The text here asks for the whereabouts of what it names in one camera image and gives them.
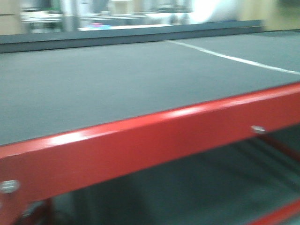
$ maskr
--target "red metal bar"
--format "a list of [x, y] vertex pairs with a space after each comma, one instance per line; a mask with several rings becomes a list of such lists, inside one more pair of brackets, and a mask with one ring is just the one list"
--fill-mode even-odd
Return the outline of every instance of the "red metal bar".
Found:
[[268, 135], [259, 136], [259, 139], [261, 139], [263, 142], [267, 143], [268, 145], [274, 147], [275, 149], [282, 152], [283, 154], [294, 159], [295, 161], [300, 162], [300, 153], [289, 148], [287, 145], [279, 142], [278, 140], [276, 140]]
[[27, 204], [300, 123], [300, 82], [0, 147], [0, 224]]
[[300, 199], [286, 205], [248, 225], [278, 225], [300, 213]]

